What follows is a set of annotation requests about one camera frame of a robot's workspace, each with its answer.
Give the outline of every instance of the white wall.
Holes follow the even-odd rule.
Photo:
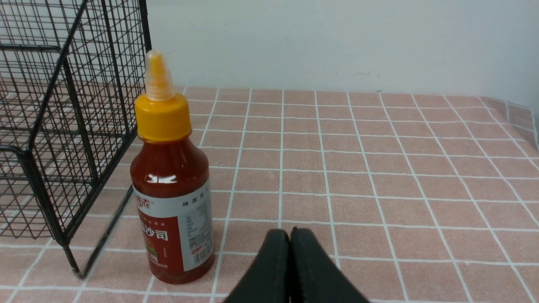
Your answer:
[[[151,0],[177,84],[539,104],[537,0]]]

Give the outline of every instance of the red sauce bottle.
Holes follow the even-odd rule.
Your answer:
[[[152,274],[194,281],[214,262],[209,164],[190,140],[189,108],[176,93],[162,53],[147,54],[146,94],[135,101],[144,144],[131,179]]]

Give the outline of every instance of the white label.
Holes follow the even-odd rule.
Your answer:
[[[188,271],[204,263],[213,254],[209,179],[199,189],[181,197],[155,198],[144,195],[136,189],[134,193],[139,211],[142,213],[139,215],[145,236],[158,237],[167,242],[166,245],[152,247],[151,251],[154,253],[149,249],[148,256],[151,260],[159,266],[170,267],[174,263],[174,256],[171,254],[179,253],[178,246],[181,246],[183,270]],[[147,221],[150,221],[150,224],[153,221],[156,225],[168,226],[169,230],[159,231],[159,234],[157,231],[148,234]],[[159,261],[158,256],[164,256],[163,261]]]

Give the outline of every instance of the bottle label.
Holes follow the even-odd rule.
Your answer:
[[[213,254],[209,179],[181,197],[155,198],[136,189],[134,194],[150,262],[188,271]]]

